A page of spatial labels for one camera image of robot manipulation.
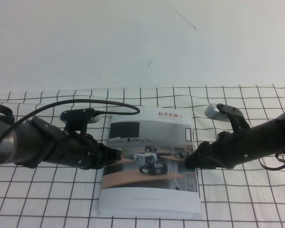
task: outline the robotic arm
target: robotic arm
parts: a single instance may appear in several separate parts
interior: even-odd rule
[[[230,121],[233,133],[219,133],[218,140],[212,144],[202,142],[185,160],[187,169],[215,169],[216,167],[233,169],[238,164],[272,154],[275,154],[275,157],[284,165],[269,168],[261,163],[261,166],[267,170],[285,168],[285,160],[278,157],[285,154],[285,113],[252,128],[245,121],[241,111],[235,107],[211,104],[205,114],[210,119]]]
[[[63,131],[38,117],[27,120],[43,110],[68,103],[105,103],[129,107],[136,112],[101,112],[93,108],[65,111],[60,116],[66,123]],[[98,143],[86,133],[87,125],[97,122],[100,114],[132,115],[139,112],[139,108],[129,104],[77,99],[46,105],[14,123],[12,111],[0,105],[0,164],[15,163],[35,168],[41,162],[49,162],[84,170],[100,169],[120,160],[121,151]]]

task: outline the black grid line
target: black grid line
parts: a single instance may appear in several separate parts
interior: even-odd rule
[[[225,94],[225,90],[226,89],[232,89],[232,90],[228,90],[228,91],[233,91],[235,90],[236,92],[240,92],[241,93],[241,96],[240,97],[233,97],[233,95],[231,93],[228,93],[228,94]],[[224,126],[221,126],[220,124],[217,125],[217,122],[212,122],[210,121],[211,125],[208,124],[209,121],[207,121],[207,118],[201,113],[201,110],[205,110],[207,108],[207,106],[209,105],[209,103],[211,102],[212,103],[212,99],[222,99],[225,101],[225,103],[227,104],[227,102],[229,102],[229,99],[233,99],[233,101],[236,103],[236,102],[243,102],[243,104],[245,105],[244,108],[240,108],[240,110],[242,112],[245,113],[245,119],[250,123],[250,125],[256,125],[255,123],[258,123],[258,122],[265,122],[265,121],[268,121],[268,120],[271,120],[271,118],[275,118],[273,117],[273,114],[278,112],[279,110],[281,110],[282,112],[285,111],[285,86],[281,86],[281,87],[276,87],[274,85],[272,86],[235,86],[235,87],[227,87],[227,86],[208,86],[206,89],[208,91],[210,91],[210,94],[202,94],[202,93],[196,93],[196,91],[198,91],[199,89],[204,89],[205,90],[205,87],[189,87],[189,93],[188,93],[188,87],[170,87],[171,92],[170,94],[169,93],[166,93],[166,95],[162,96],[162,95],[159,95],[160,93],[160,89],[161,88],[156,88],[154,90],[156,90],[156,96],[153,96],[153,97],[142,97],[142,89],[137,89],[137,91],[135,92],[135,96],[131,96],[131,97],[127,97],[126,95],[128,95],[129,93],[131,93],[131,90],[127,90],[127,93],[125,94],[125,90],[123,90],[123,97],[118,97],[118,98],[115,98],[113,95],[108,95],[109,93],[109,90],[106,90],[106,93],[104,93],[105,90],[101,90],[101,93],[95,93],[93,98],[94,97],[99,97],[99,98],[102,98],[103,100],[109,100],[110,98],[112,99],[120,99],[120,101],[125,101],[125,99],[127,100],[130,100],[130,99],[139,99],[139,106],[142,105],[142,101],[144,102],[143,104],[147,104],[148,103],[148,99],[155,99],[156,98],[156,101],[157,101],[157,106],[160,106],[159,104],[159,101],[161,98],[165,98],[165,97],[173,97],[173,102],[170,102],[170,104],[166,104],[165,107],[169,107],[169,108],[173,108],[173,109],[190,109],[193,111],[193,122],[194,122],[194,127],[195,127],[195,144],[199,144],[203,139],[203,141],[209,141],[210,143],[213,142],[214,137],[211,138],[211,137],[208,137],[207,134],[210,133],[210,132],[213,132],[213,133],[218,133],[220,131],[231,131],[232,129],[229,127],[224,127]],[[272,91],[275,91],[275,94],[273,93],[270,93],[269,95],[266,95],[265,97],[262,97],[262,93],[260,93],[259,90],[262,90],[263,93],[265,93],[267,90],[272,90]],[[215,90],[222,90],[223,91],[223,95],[222,93],[220,94],[215,94],[213,91]],[[245,94],[243,91],[252,91],[252,90],[256,90],[258,91],[259,93],[258,94],[255,94],[255,95],[248,95]],[[25,110],[25,106],[29,106],[31,103],[33,103],[34,101],[36,101],[36,103],[38,103],[37,105],[44,105],[44,104],[48,104],[48,103],[51,103],[53,98],[56,98],[56,100],[58,99],[71,99],[71,98],[76,98],[77,96],[80,96],[80,97],[87,97],[87,98],[91,98],[92,96],[92,91],[91,91],[91,94],[87,91],[87,92],[84,92],[84,93],[81,93],[80,95],[78,94],[74,94],[74,93],[71,93],[71,92],[63,92],[59,95],[59,92],[57,93],[56,96],[50,96],[50,95],[46,95],[45,92],[41,92],[40,93],[40,96],[36,96],[36,97],[26,97],[25,93],[23,92],[22,94],[13,94],[12,92],[9,93],[9,97],[8,99],[6,100],[5,99],[0,99],[0,103],[8,103],[8,104],[11,104],[11,105],[14,105],[17,110],[17,117],[22,117],[23,115],[19,115],[19,110]],[[270,106],[270,107],[266,107],[265,104],[260,104],[259,106],[247,106],[246,105],[246,102],[249,104],[251,102],[254,102],[256,100],[263,100],[263,98],[270,100],[270,99],[278,99],[279,101],[279,105],[280,106]],[[184,100],[190,100],[191,101],[191,104],[190,102],[187,102],[187,103],[184,103],[182,102],[182,104],[180,105],[180,103],[178,102],[180,99],[184,99]],[[22,105],[22,103],[24,103],[25,101],[27,100],[32,100],[29,102],[29,104],[25,103],[24,105]],[[106,107],[107,108],[107,105],[106,106],[100,106],[100,105],[97,105],[96,107],[101,107],[101,108],[104,108]],[[261,117],[259,115],[254,115],[254,113],[258,114],[258,113],[261,113],[261,112],[265,112],[265,116],[264,117]],[[55,117],[59,117],[58,115],[54,114],[54,110],[53,110],[53,113],[52,115],[46,115],[46,114],[43,114],[43,115],[38,115],[38,117],[40,118],[49,118],[51,117],[52,120],[53,118]],[[101,116],[101,121],[110,121],[111,117],[110,116]],[[99,131],[99,137],[96,137],[96,139],[98,140],[98,142],[100,143],[104,143],[106,142],[108,139],[107,139],[107,136],[105,135],[105,129],[106,131],[109,129],[109,127],[105,126],[105,123],[103,124],[103,126],[89,126],[88,127],[89,130],[92,130],[92,131]],[[15,171],[19,168],[17,166],[10,166],[10,165],[0,165],[0,169],[2,168],[6,168],[6,169],[9,169],[9,170],[13,170],[14,173]],[[81,182],[81,181],[75,181],[75,179],[73,179],[72,181],[60,181],[60,180],[55,180],[54,181],[54,177],[56,175],[56,170],[57,168],[59,169],[63,169],[63,170],[68,170],[68,169],[71,169],[69,167],[63,167],[63,166],[55,166],[55,165],[45,165],[45,164],[41,164],[40,166],[38,166],[38,169],[39,168],[43,168],[45,170],[48,170],[48,168],[50,169],[55,169],[55,172],[54,172],[54,176],[53,176],[53,179],[52,181],[48,180],[48,181],[39,181],[39,180],[33,180],[34,177],[35,177],[35,173],[36,173],[36,170],[34,170],[34,173],[32,174],[32,176],[30,176],[30,179],[27,179],[27,180],[24,180],[24,181],[19,181],[19,180],[14,180],[14,177],[12,176],[12,173],[10,174],[11,175],[11,179],[10,180],[6,180],[6,179],[3,179],[3,180],[0,180],[0,184],[6,184],[6,185],[10,185],[11,183],[18,183],[18,184],[21,184],[21,183],[24,183],[26,185],[28,185],[28,191],[27,191],[27,194],[25,197],[11,197],[11,196],[8,196],[7,194],[5,194],[5,196],[2,196],[0,195],[0,199],[23,199],[24,200],[24,204],[23,204],[23,207],[21,209],[21,213],[20,215],[5,215],[3,213],[0,213],[0,216],[7,216],[7,217],[17,217],[17,227],[20,225],[20,219],[21,218],[27,218],[27,217],[32,217],[32,218],[41,218],[41,224],[40,224],[40,227],[42,226],[42,221],[44,218],[60,218],[60,219],[64,219],[65,222],[64,224],[66,225],[66,223],[68,222],[66,220],[66,218],[80,218],[80,219],[88,219],[88,225],[87,227],[89,227],[89,224],[90,224],[90,220],[91,219],[107,219],[107,220],[110,220],[110,223],[111,223],[111,227],[114,227],[114,220],[115,219],[132,219],[133,221],[135,221],[135,227],[137,226],[137,221],[138,220],[154,220],[153,218],[119,218],[119,217],[98,217],[98,216],[91,216],[91,212],[92,212],[92,203],[94,200],[99,200],[99,199],[96,199],[94,198],[95,195],[94,195],[94,191],[95,191],[95,184],[98,183],[100,184],[101,182],[97,181],[97,174],[99,174],[99,172],[97,173],[96,171],[96,175],[93,176],[94,180],[91,180],[91,181],[85,181],[85,182]],[[162,221],[182,221],[183,223],[183,227],[185,227],[185,223],[186,221],[202,221],[202,222],[207,222],[208,224],[208,227],[210,226],[209,225],[209,222],[212,222],[211,226],[213,225],[213,222],[227,222],[230,224],[230,226],[232,226],[234,223],[236,222],[243,222],[243,223],[252,223],[252,224],[256,224],[256,226],[258,226],[258,223],[263,223],[264,224],[269,224],[269,223],[278,223],[278,224],[281,224],[281,226],[283,227],[283,224],[285,224],[285,216],[283,215],[283,210],[280,208],[280,206],[285,206],[285,201],[281,201],[280,199],[276,199],[276,197],[273,195],[273,190],[275,189],[279,189],[280,187],[282,186],[285,186],[285,182],[278,182],[278,184],[273,184],[273,182],[271,182],[271,177],[269,178],[269,175],[267,174],[266,172],[266,179],[268,179],[268,183],[264,183],[264,182],[260,182],[260,183],[250,183],[248,182],[248,180],[250,181],[251,177],[248,177],[246,172],[251,172],[251,171],[254,171],[256,173],[263,173],[264,171],[262,171],[263,169],[259,168],[258,166],[251,166],[249,165],[249,167],[247,166],[243,166],[243,169],[241,168],[235,168],[233,170],[223,170],[222,173],[222,180],[223,182],[222,183],[211,183],[209,181],[205,182],[205,178],[208,178],[209,176],[206,175],[206,172],[205,170],[200,170],[199,172],[197,172],[197,181],[198,181],[198,187],[199,187],[199,195],[200,196],[203,196],[203,200],[201,201],[202,204],[205,205],[205,210],[206,212],[204,213],[204,217],[203,219],[168,219],[168,218],[158,218],[158,219],[155,219],[159,222],[159,226],[163,226],[162,224]],[[246,181],[246,184],[245,183],[230,183],[227,182],[227,174],[229,174],[230,172],[235,172],[235,171],[244,171],[245,173],[245,181]],[[285,175],[285,170],[281,170],[281,171],[277,171],[278,174],[284,174]],[[44,213],[43,215],[40,214],[40,215],[23,215],[23,211],[25,209],[25,205],[26,205],[26,200],[27,199],[33,199],[33,200],[37,200],[37,199],[43,199],[43,200],[48,200],[49,198],[49,195],[47,196],[47,198],[36,198],[36,197],[29,197],[29,192],[30,192],[30,189],[31,189],[31,185],[32,183],[44,183],[44,184],[52,184],[53,183],[65,183],[65,184],[72,184],[72,186],[77,183],[92,183],[94,184],[94,188],[93,188],[93,194],[92,194],[92,199],[86,199],[86,198],[80,198],[80,199],[75,199],[75,200],[91,200],[91,207],[90,207],[90,211],[89,211],[89,215],[88,216],[72,216],[72,215],[68,215],[68,212],[66,213],[66,215],[64,216],[52,216],[52,215],[49,215],[47,213],[45,213],[46,211],[46,207],[44,209]],[[213,198],[209,198],[209,195],[205,193],[204,191],[204,187],[205,186],[208,186],[208,187],[223,187],[226,191],[225,194],[227,194],[227,200],[213,200]],[[229,197],[229,189],[227,187],[248,187],[249,189],[249,198],[250,198],[250,202],[249,201],[245,201],[245,200],[240,200],[240,201],[234,201],[234,200],[230,200],[231,198]],[[263,201],[263,200],[260,200],[260,201],[252,201],[252,192],[250,191],[250,188],[268,188],[271,190],[271,195],[273,195],[273,198],[274,200],[273,201]],[[50,198],[52,200],[68,200],[70,201],[70,199],[72,199],[72,194],[70,194],[70,197],[69,198],[65,198],[65,197],[61,197],[61,198]],[[211,204],[211,205],[220,205],[220,204],[225,204],[225,205],[245,205],[245,204],[251,204],[252,205],[252,208],[254,209],[254,215],[255,215],[255,219],[252,219],[251,218],[247,218],[246,220],[242,220],[242,219],[238,219],[238,218],[233,218],[233,211],[232,211],[232,208],[229,206],[229,212],[232,213],[232,216],[230,216],[230,219],[224,219],[223,217],[222,218],[219,218],[219,219],[213,219],[211,216],[209,217],[209,213],[211,213],[211,205],[209,205],[209,208],[208,208],[208,204]],[[273,205],[276,206],[277,208],[277,213],[278,213],[278,216],[276,216],[276,218],[272,219],[273,221],[267,221],[266,218],[258,218],[256,217],[256,211],[255,211],[255,208],[254,208],[254,205],[267,205],[267,206],[271,206],[271,207],[274,207]]]
[[[40,93],[40,101],[39,101],[39,104],[41,104],[42,93],[43,93],[43,91]],[[33,175],[32,175],[32,179],[31,179],[31,181],[29,182],[28,192],[27,192],[27,194],[26,194],[26,196],[25,196],[24,203],[23,203],[23,206],[22,206],[22,209],[21,209],[21,212],[20,212],[20,216],[19,216],[19,219],[18,219],[16,228],[18,228],[18,226],[19,226],[20,219],[21,219],[21,216],[22,216],[22,213],[23,213],[25,204],[26,204],[26,202],[27,202],[27,200],[28,200],[29,191],[30,191],[30,188],[31,188],[31,186],[32,186],[32,183],[33,183],[33,179],[34,179],[36,170],[37,170],[37,169],[35,168],[35,169],[34,169],[34,173],[33,173]]]
[[[241,86],[239,86],[239,89],[241,91],[241,96],[242,96],[242,99],[243,99],[243,103],[244,103],[244,107],[246,108],[246,105],[245,105],[245,100],[243,98],[243,93],[242,93],[242,89],[241,89]],[[243,167],[243,171],[244,171],[244,175],[245,175],[245,179],[246,179],[246,183],[247,183],[247,187],[248,187],[248,192],[249,192],[249,196],[250,196],[250,200],[251,200],[251,206],[252,206],[252,210],[253,210],[253,213],[254,213],[254,216],[255,216],[255,219],[257,221],[257,215],[256,215],[256,211],[255,211],[255,207],[253,206],[253,200],[252,200],[252,197],[251,197],[251,191],[250,191],[250,187],[249,187],[249,183],[248,183],[248,179],[247,179],[247,174],[246,174],[246,171],[245,171],[245,166],[242,164],[242,167]]]
[[[256,88],[257,88],[257,92],[258,92],[258,94],[260,95],[260,100],[261,100],[262,107],[263,107],[263,109],[264,109],[264,112],[265,112],[266,118],[267,118],[267,120],[269,121],[268,116],[267,116],[267,113],[266,113],[266,109],[264,108],[264,104],[263,104],[263,101],[262,101],[262,97],[261,97],[261,94],[260,94],[260,90],[259,90],[258,86],[256,86]],[[272,186],[271,186],[271,182],[270,182],[270,178],[269,178],[268,170],[266,170],[266,173],[267,173],[267,177],[268,177],[268,182],[269,182],[269,186],[270,186],[271,194],[272,194],[272,197],[273,197],[274,202],[275,202],[275,208],[276,208],[276,211],[277,211],[277,214],[278,214],[278,217],[279,217],[279,220],[280,220],[281,226],[282,226],[282,228],[283,228],[284,226],[283,226],[283,223],[282,223],[282,220],[281,220],[281,216],[280,216],[280,213],[279,213],[279,209],[278,209],[277,204],[276,204],[276,198],[275,198],[274,192],[273,192],[273,190],[272,190]]]
[[[22,102],[22,103],[24,103],[24,101],[25,101],[26,94],[27,94],[27,92],[25,92],[25,94],[24,94],[24,99],[23,99],[23,102]],[[16,115],[16,118],[15,118],[15,121],[17,121],[17,119],[18,119],[19,106],[20,106],[20,103],[19,103],[19,104],[18,104],[18,106],[17,106],[17,115]],[[8,188],[7,188],[7,190],[6,190],[6,193],[5,193],[5,195],[4,195],[3,201],[2,201],[2,203],[1,203],[1,206],[0,206],[0,212],[1,212],[1,209],[2,209],[3,204],[4,204],[4,202],[5,202],[6,196],[7,196],[8,192],[9,192],[10,185],[11,185],[11,180],[12,180],[12,179],[13,179],[13,177],[14,177],[14,174],[15,174],[15,172],[16,172],[16,169],[17,169],[17,165],[15,166],[14,172],[13,172],[13,174],[12,174],[12,176],[11,176],[10,181],[9,181]]]
[[[59,94],[60,90],[57,92],[57,96],[56,96],[56,101],[58,102],[58,94]],[[58,165],[56,165],[56,168],[55,168],[55,172],[54,172],[54,175],[53,175],[53,179],[52,179],[52,182],[51,182],[51,186],[50,186],[50,189],[49,189],[49,192],[48,192],[48,196],[47,196],[47,202],[46,202],[46,205],[44,207],[44,211],[43,211],[43,215],[42,215],[42,218],[41,218],[41,223],[40,223],[40,228],[42,227],[42,223],[43,223],[43,219],[45,217],[45,213],[46,213],[46,210],[47,210],[47,206],[48,206],[48,201],[49,201],[49,197],[50,197],[50,194],[51,194],[51,190],[52,190],[52,187],[53,187],[53,183],[54,183],[54,178],[55,178],[55,174],[57,172],[57,168],[58,168]]]
[[[279,95],[278,95],[278,93],[277,93],[277,91],[276,91],[275,86],[274,86],[274,85],[272,85],[272,86],[273,86],[273,88],[275,89],[276,97],[277,97],[277,99],[279,100],[279,103],[280,103],[280,106],[281,106],[282,112],[284,113],[284,108],[283,108],[283,106],[282,106],[282,104],[281,104],[280,97],[279,97]]]
[[[196,129],[196,121],[195,121],[195,113],[194,113],[194,108],[193,108],[193,100],[192,100],[192,96],[191,96],[191,105],[192,105],[192,112],[193,112],[193,120],[194,120],[194,126],[195,126],[195,129]],[[199,139],[198,139],[198,132],[196,130],[196,141],[197,141],[197,144],[199,145]],[[204,184],[204,179],[203,179],[203,171],[202,169],[200,169],[200,177],[201,177],[201,182],[202,184]],[[204,193],[204,199],[206,201],[206,194],[205,194],[205,188],[204,188],[204,185],[203,186],[203,193]],[[207,203],[205,203],[205,210],[206,210],[206,218],[207,218],[207,226],[208,228],[210,227],[209,226],[209,218],[208,218],[208,210],[207,210]]]
[[[215,139],[217,140],[218,139],[218,134],[217,134],[217,129],[215,127],[215,124],[214,124],[214,121],[212,120],[212,124],[213,124],[213,128],[214,128],[214,132],[215,132]],[[225,174],[224,174],[224,170],[222,170],[222,173],[223,173],[223,178],[224,178],[224,183],[225,183],[225,189],[226,189],[226,195],[227,195],[227,200],[228,200],[228,207],[229,207],[229,212],[230,212],[230,220],[231,220],[231,225],[232,225],[232,228],[234,228],[234,225],[233,225],[233,220],[232,220],[232,213],[231,213],[231,206],[230,206],[230,201],[229,201],[229,195],[228,195],[228,189],[227,189],[227,185],[226,185],[226,178],[225,178]]]

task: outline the white wall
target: white wall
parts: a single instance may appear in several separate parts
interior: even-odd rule
[[[0,0],[1,91],[256,83],[285,83],[285,0]]]

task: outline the gray cylindrical part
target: gray cylindrical part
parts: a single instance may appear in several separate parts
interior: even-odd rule
[[[0,135],[10,125],[0,121]],[[28,121],[12,131],[0,143],[0,164],[24,162],[32,159],[40,148],[40,135]]]

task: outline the printed photo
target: printed photo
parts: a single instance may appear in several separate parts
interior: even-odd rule
[[[134,116],[113,116],[108,146],[122,151],[104,168],[102,189],[159,188],[198,192],[195,170],[185,159],[194,151],[192,116],[183,110],[140,107]]]

